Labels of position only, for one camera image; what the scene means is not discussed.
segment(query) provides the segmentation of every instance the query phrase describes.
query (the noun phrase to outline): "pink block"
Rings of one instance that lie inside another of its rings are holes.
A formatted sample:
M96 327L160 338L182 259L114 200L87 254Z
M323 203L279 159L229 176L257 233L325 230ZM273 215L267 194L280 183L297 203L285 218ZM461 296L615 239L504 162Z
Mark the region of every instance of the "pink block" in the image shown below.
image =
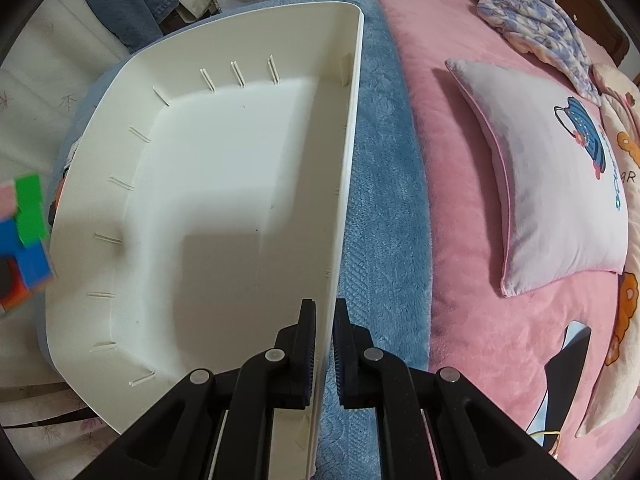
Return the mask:
M15 186L13 180L0 184L0 222L15 215Z

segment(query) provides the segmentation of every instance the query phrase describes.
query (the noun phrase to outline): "colorful building blocks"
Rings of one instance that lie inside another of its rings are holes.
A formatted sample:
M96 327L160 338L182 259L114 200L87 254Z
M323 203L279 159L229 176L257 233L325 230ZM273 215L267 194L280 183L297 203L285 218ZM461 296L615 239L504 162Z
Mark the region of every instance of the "colorful building blocks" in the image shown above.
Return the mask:
M6 312L53 277L43 240L40 177L0 184L0 312Z

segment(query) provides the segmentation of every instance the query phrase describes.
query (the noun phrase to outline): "white curtain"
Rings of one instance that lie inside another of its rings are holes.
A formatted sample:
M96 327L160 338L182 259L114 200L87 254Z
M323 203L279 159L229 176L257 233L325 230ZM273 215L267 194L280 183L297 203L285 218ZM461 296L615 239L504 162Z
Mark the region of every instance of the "white curtain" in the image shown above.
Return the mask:
M47 188L79 101L128 53L85 0L40 5L0 67L0 182L35 171ZM116 433L97 417L34 426L84 407L40 354L34 311L0 317L0 424L18 426L6 433L38 480L66 480Z

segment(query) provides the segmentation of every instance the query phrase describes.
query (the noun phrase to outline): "yellow cord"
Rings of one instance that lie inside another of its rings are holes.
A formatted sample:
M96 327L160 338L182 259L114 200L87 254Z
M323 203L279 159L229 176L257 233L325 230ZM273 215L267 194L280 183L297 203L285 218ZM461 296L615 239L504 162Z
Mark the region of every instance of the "yellow cord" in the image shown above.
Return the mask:
M529 433L530 437L540 436L540 435L559 435L559 431L535 431L533 433Z

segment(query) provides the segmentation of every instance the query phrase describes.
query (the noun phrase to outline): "blue block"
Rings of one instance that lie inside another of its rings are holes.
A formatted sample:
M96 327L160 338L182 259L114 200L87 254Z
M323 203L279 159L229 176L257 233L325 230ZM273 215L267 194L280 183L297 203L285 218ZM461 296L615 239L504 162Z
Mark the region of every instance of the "blue block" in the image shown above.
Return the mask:
M40 241L21 248L15 254L20 275L29 290L33 290L52 274L47 253Z
M22 248L15 218L0 222L0 256L14 256Z

